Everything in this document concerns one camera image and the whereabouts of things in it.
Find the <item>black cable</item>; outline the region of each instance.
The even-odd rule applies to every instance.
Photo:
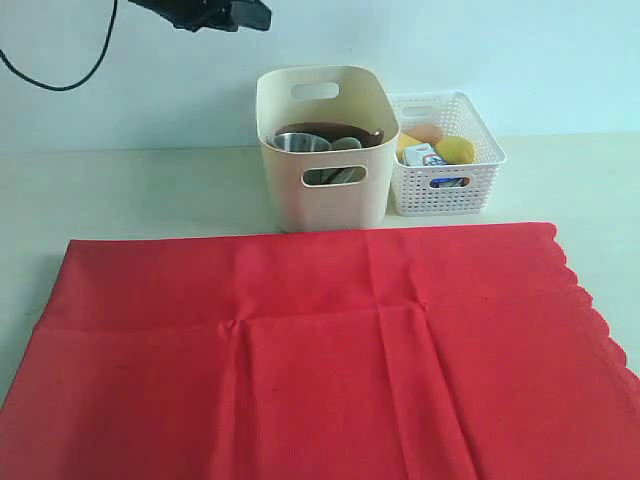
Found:
[[[98,71],[98,69],[100,68],[100,65],[102,65],[102,61],[104,60],[104,57],[107,55],[107,50],[109,49],[109,42],[111,41],[111,33],[113,32],[113,25],[116,22],[117,11],[118,11],[118,0],[113,0],[113,12],[111,13],[111,20],[109,21],[109,28],[107,29],[107,37],[105,38],[104,46],[102,47],[102,53],[100,53],[100,57],[98,58],[98,61],[93,66],[93,68],[89,71],[89,73],[87,73],[87,75],[85,75],[85,77],[82,80],[72,85],[67,85],[65,87],[54,87],[52,85],[47,85],[46,83],[38,82],[37,80],[34,80],[31,77],[28,77],[27,75],[25,75],[24,73],[22,73],[20,70],[18,70],[16,67],[13,66],[13,64],[9,61],[9,59],[7,58],[7,56],[2,51],[1,48],[0,48],[0,60],[2,60],[2,62],[7,66],[7,68],[9,69],[9,71],[11,71],[11,73],[17,75],[25,82],[29,82],[31,85],[44,88],[45,90],[50,90],[52,92],[67,92],[69,90],[73,90],[75,88],[81,87],[82,85],[87,83],[87,81],[91,77],[93,77],[94,73]]]

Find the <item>white table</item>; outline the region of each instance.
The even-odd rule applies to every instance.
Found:
[[[382,227],[551,221],[569,266],[640,372],[640,134],[501,139],[509,156],[480,215]],[[0,157],[0,399],[48,299],[70,238],[278,231],[255,148]]]

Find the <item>white wall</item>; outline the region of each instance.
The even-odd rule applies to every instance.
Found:
[[[266,0],[272,30],[174,31],[121,0],[86,87],[35,89],[0,68],[0,152],[245,145],[257,77],[348,63],[394,93],[461,89],[497,134],[640,130],[636,0]],[[4,0],[0,45],[38,79],[93,64],[111,0]]]

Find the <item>white plastic bin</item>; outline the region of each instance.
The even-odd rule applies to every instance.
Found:
[[[294,98],[300,86],[337,84],[333,98]],[[384,217],[399,126],[373,73],[349,66],[276,70],[258,81],[257,127],[267,183],[288,232],[368,228]],[[301,122],[336,122],[369,132],[384,130],[377,147],[338,152],[293,153],[267,142],[276,130]],[[364,178],[344,185],[310,186],[307,170],[361,166]]]
[[[389,99],[406,131],[433,123],[446,135],[460,135],[476,148],[475,163],[439,167],[407,167],[396,159],[391,188],[396,210],[405,216],[478,213],[489,199],[496,174],[507,157],[469,98],[460,92],[390,95]],[[434,188],[437,178],[469,178],[464,187]]]

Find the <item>red cloth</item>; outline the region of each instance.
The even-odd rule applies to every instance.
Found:
[[[0,478],[638,479],[640,382],[554,235],[74,241]]]

